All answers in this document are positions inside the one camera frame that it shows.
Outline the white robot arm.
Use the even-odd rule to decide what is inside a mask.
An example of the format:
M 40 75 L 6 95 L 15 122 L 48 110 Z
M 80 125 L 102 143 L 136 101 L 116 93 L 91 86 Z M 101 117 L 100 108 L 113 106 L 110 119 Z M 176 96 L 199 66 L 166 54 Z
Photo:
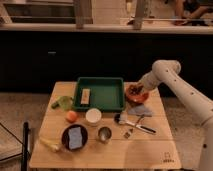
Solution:
M 213 100 L 184 81 L 179 73 L 181 64 L 177 60 L 157 60 L 152 69 L 131 85 L 136 91 L 147 93 L 161 83 L 167 85 L 182 104 L 198 117 L 204 128 L 204 141 L 198 171 L 213 171 Z

